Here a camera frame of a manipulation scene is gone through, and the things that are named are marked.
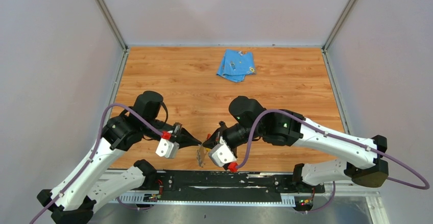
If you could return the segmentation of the metal keyring plate with spring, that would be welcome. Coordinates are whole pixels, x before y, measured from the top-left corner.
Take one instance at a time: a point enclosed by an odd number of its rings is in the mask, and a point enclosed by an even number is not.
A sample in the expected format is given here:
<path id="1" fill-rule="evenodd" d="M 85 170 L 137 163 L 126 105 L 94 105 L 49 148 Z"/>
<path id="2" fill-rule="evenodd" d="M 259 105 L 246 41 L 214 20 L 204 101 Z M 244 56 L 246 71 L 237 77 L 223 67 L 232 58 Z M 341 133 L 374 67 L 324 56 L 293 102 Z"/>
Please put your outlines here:
<path id="1" fill-rule="evenodd" d="M 209 152 L 210 152 L 210 149 L 203 146 L 203 143 L 201 143 L 199 145 L 199 148 L 197 150 L 197 162 L 198 162 L 198 166 L 200 168 L 204 167 L 204 165 L 205 165 L 204 160 L 205 160 L 205 158 Z"/>

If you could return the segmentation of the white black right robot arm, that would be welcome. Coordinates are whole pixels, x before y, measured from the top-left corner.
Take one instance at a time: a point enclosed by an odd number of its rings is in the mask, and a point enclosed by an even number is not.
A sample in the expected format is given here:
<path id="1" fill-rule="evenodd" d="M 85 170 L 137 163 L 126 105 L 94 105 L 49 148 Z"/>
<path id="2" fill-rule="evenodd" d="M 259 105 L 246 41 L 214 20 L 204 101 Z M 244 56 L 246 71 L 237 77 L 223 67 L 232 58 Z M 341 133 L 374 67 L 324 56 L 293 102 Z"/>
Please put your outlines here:
<path id="1" fill-rule="evenodd" d="M 305 192 L 324 182 L 350 180 L 369 188 L 383 185 L 389 166 L 382 158 L 388 145 L 381 135 L 372 138 L 354 137 L 322 126 L 299 113 L 285 109 L 267 110 L 257 100 L 236 97 L 229 105 L 235 125 L 223 121 L 202 144 L 211 161 L 218 167 L 235 172 L 239 168 L 236 148 L 251 146 L 256 139 L 274 146 L 306 147 L 335 156 L 334 160 L 317 164 L 296 164 L 292 187 Z"/>

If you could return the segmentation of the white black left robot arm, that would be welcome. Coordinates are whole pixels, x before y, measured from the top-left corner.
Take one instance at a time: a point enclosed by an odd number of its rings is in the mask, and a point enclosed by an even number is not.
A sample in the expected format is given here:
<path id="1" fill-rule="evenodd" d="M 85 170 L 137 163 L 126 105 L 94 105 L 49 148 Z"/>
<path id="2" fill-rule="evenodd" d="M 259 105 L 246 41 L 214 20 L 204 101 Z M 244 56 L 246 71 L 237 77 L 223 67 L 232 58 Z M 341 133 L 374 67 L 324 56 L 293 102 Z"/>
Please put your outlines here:
<path id="1" fill-rule="evenodd" d="M 135 188 L 150 190 L 158 186 L 159 191 L 163 190 L 156 169 L 144 159 L 118 177 L 103 183 L 99 183 L 99 178 L 143 139 L 157 141 L 157 155 L 167 159 L 181 148 L 200 145 L 181 123 L 170 125 L 157 118 L 160 109 L 165 108 L 161 94 L 145 91 L 132 106 L 123 106 L 118 116 L 101 120 L 95 143 L 82 161 L 56 187 L 37 195 L 55 223 L 88 223 L 108 202 Z"/>

